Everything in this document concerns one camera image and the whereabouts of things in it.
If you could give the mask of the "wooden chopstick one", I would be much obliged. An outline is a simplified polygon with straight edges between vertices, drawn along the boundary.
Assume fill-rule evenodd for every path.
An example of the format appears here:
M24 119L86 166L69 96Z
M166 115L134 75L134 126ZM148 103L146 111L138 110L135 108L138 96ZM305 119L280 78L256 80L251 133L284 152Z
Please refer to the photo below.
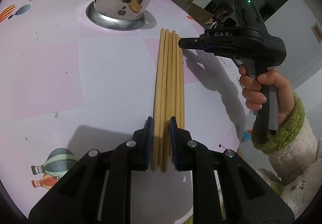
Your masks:
M154 94L154 110L153 110L154 125L153 125L152 159L151 159L151 169L153 171L156 171L158 166L164 44L165 44L165 29L162 28L160 31L156 87L155 87L155 94Z

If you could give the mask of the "wooden chopstick two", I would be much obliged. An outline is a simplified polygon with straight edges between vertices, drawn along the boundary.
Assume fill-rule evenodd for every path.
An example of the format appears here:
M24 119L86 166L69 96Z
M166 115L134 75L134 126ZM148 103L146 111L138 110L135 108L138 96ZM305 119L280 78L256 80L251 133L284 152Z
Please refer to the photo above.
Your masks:
M159 154L158 154L158 165L162 165L163 160L163 134L164 134L164 115L165 115L165 91L166 91L166 67L168 58L168 35L169 30L165 29L165 44L164 44L164 60L163 60L163 76L162 76L162 95L161 95L161 114L160 114L160 139L159 139Z

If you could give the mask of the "wooden chopstick three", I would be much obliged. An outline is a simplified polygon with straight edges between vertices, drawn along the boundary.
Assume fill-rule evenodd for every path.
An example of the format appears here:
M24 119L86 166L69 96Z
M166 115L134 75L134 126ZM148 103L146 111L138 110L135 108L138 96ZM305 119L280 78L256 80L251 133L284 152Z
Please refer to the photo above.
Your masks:
M169 120L172 113L171 108L171 83L172 83L172 34L168 35L168 58L166 67L166 91L165 91L165 115L164 115L164 145L163 145L163 162L162 172L168 170L168 159L170 149L170 131L169 131Z

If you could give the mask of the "wooden chopstick four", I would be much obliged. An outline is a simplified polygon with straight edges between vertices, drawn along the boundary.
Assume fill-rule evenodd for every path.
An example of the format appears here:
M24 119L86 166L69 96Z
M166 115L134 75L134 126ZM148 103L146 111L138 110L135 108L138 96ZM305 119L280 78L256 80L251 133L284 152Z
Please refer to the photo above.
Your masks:
M168 111L167 119L169 120L175 115L175 102L176 102L176 31L172 31L169 36L169 55L168 55Z

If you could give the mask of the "fluffy green-cuffed right sleeve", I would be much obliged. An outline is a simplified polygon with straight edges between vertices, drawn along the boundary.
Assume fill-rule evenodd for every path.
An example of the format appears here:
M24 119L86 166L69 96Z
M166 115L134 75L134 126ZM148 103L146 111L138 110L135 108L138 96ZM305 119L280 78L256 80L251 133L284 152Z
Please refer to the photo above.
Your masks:
M321 139L317 139L306 117L303 104L294 94L295 107L288 121L268 141L260 143L260 127L254 122L254 148L268 156L274 171L257 173L298 218L321 187Z

